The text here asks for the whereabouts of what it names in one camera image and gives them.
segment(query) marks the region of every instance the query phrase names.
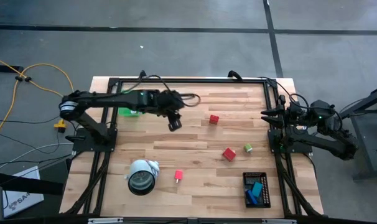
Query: concrete floor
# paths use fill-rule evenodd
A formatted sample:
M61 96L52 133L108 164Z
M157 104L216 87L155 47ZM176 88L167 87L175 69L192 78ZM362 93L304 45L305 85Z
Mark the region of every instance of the concrete floor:
M269 0L276 29L377 30L377 0ZM110 27L267 28L262 0L109 0L0 1L0 24ZM377 36L276 35L284 77L297 92L338 109L377 88ZM53 63L87 90L94 75L276 77L268 34L198 34L143 32L50 32L0 30L0 58L14 65ZM34 80L61 93L68 82L52 68L29 72ZM14 75L0 73L0 119L11 99ZM45 121L58 114L60 98L31 85L19 86L9 119ZM47 124L7 123L1 133L41 146L57 142ZM66 142L60 135L60 141ZM0 136L0 162L30 150ZM69 146L26 160L66 155ZM377 181L354 183L359 167L315 150L314 161L325 214L377 222ZM13 174L32 164L10 164Z

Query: small red block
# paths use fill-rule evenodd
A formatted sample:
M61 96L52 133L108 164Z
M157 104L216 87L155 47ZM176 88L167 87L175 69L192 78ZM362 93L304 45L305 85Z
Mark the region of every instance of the small red block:
M210 124L218 124L218 121L219 121L219 117L216 115L211 115L211 117L209 118Z
M228 160L228 161L233 161L234 157L236 157L236 153L231 150L230 148L227 148L224 153L223 153L223 156Z
M182 170L176 170L175 172L175 179L176 179L176 183L183 179L183 171Z

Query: wooden tabletop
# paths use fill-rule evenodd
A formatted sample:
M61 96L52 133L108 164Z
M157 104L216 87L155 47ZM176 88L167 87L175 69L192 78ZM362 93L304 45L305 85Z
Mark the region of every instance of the wooden tabletop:
M105 92L108 78L93 77L90 91ZM277 80L290 93L295 93L291 78ZM123 89L131 85L124 83ZM101 215L283 217L276 163L267 139L269 125L260 118L260 111L266 109L263 86L237 83L170 83L169 86L180 93L200 95L201 104L180 110L183 128L173 133L167 127L166 118L153 114L137 118L118 116L116 150L111 155ZM161 83L143 83L137 89L140 88L165 89ZM91 108L87 113L100 121L102 109ZM216 126L208 123L211 114L220 117ZM243 150L247 143L253 147L250 155ZM221 155L226 147L236 151L233 162L226 161ZM92 159L92 152L84 152L72 162L60 212L68 210L87 186ZM132 194L124 179L136 159L158 161L161 169L154 190L145 196ZM322 213L312 164L302 154L293 154L292 162L298 188ZM178 184L174 179L176 169L184 172L184 179ZM267 173L271 208L245 208L243 172ZM287 194L294 212L291 191L287 190ZM95 206L96 196L97 189L94 190L91 209Z

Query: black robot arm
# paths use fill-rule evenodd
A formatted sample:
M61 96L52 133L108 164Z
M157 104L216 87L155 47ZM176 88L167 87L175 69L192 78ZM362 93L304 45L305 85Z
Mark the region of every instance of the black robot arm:
M358 149L357 140L349 131L342 128L342 121L335 115L333 106L317 100L311 104L307 111L298 107L298 102L290 102L290 107L284 107L284 96L279 97L276 108L262 111L262 119L280 128L280 136L274 139L284 147L292 146L295 142L325 149L343 160L353 159ZM317 132L334 138L335 141L319 138L303 133L296 126L317 127Z
M182 127L179 109L184 107L183 99L177 91L131 90L127 93L89 93L75 91L64 96L59 104L60 117L76 121L87 129L93 139L100 143L108 141L110 134L105 124L97 123L85 113L88 108L124 107L137 112L151 113L168 117L169 130Z

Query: yellow cable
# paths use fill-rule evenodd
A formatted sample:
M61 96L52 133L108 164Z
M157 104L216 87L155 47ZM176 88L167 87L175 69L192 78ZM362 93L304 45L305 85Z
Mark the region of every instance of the yellow cable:
M53 67L53 68L56 68L57 70L59 70L60 72L62 72L65 77L67 78L68 82L70 83L70 86L71 86L71 89L72 91L74 91L74 88L73 88L73 85L72 85L72 82L71 82L71 79L70 77L67 75L67 73L65 73L61 68L58 68L57 66L55 65L52 65L52 64L47 64L47 63L38 63L38 64L35 64L35 65L31 65L31 66L28 66L26 69L24 69L21 73L19 71L17 71L16 69L14 69L13 67L11 67L10 65L8 65L6 62L3 62L1 59L0 59L0 63L9 67L11 70L15 71L16 73L19 74L20 77L24 77L24 78L27 78L24 74L25 72L30 69L30 68L33 68L33 67L36 67L36 66L50 66L50 67ZM48 91L48 92L51 92L51 93L54 93L58 96L61 96L63 97L63 95L61 95L59 92L57 91L54 91L54 90L49 90L47 88L44 88L36 83L34 83L33 81L30 81L31 84L33 84L34 86L36 86L37 88L40 88L41 90L44 90L44 91ZM9 111L7 111L5 117L3 118L4 121L2 121L2 123L0 124L0 130L1 128L3 127L4 123L5 123L5 120L7 120L7 118L9 117L10 115L10 112L12 111L13 109L13 106L14 106L14 101L16 99L16 91L17 91L17 86L19 84L19 81L16 81L16 83L14 84L14 89L13 89L13 97L12 97L12 103L9 107Z
M26 69L24 69L24 71L22 71L22 73L25 74L25 72L28 69L34 68L36 66L50 66L50 67L56 68L57 70L59 70L61 73L63 73L65 75L65 78L67 78L68 82L70 83L71 90L74 91L74 87L72 85L70 77L67 75L67 73L65 73L61 68L57 67L56 65L52 65L52 64L49 64L49 63L38 63L38 64L35 64L35 65L28 66Z
M14 84L12 103L10 104L9 111L7 112L6 116L3 118L4 121L9 117L10 112L11 112L12 109L13 109L13 106L14 106L14 100L16 99L16 90L17 90L17 86L18 86L18 84L19 84L19 81L16 81L16 83ZM0 124L0 130L1 130L1 128L2 128L3 125L4 125L4 121L2 121L2 123Z

